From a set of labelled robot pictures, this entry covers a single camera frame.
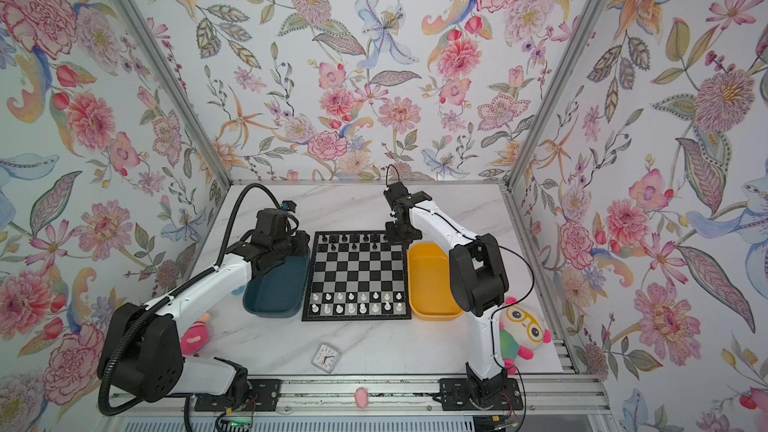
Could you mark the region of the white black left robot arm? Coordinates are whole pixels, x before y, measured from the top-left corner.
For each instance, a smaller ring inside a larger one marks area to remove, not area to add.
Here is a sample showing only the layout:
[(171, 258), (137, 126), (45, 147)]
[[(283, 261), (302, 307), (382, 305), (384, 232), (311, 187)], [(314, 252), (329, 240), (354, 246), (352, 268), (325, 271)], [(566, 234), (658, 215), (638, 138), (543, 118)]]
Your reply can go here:
[(211, 266), (161, 296), (115, 310), (97, 368), (102, 415), (116, 416), (166, 397), (209, 396), (233, 409), (252, 396), (246, 367), (221, 358), (185, 356), (182, 336), (232, 291), (308, 247), (295, 202), (278, 200), (264, 185), (258, 188), (271, 206), (257, 212), (255, 226), (239, 240), (231, 239), (237, 213), (254, 188), (248, 185), (238, 195)]

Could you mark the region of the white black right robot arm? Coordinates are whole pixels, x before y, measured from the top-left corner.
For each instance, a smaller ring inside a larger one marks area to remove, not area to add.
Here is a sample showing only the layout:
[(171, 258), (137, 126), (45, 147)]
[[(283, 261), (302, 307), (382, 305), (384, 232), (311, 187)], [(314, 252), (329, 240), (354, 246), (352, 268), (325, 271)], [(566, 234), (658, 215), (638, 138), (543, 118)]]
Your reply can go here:
[(387, 185), (383, 195), (392, 217), (385, 224), (387, 240), (404, 247), (423, 238), (434, 242), (448, 257), (450, 292), (468, 318), (465, 376), (438, 381), (442, 409), (509, 415), (524, 411), (521, 381), (512, 377), (501, 353), (501, 313), (512, 306), (505, 298), (506, 248), (491, 234), (461, 226), (429, 194), (410, 192), (401, 181)]

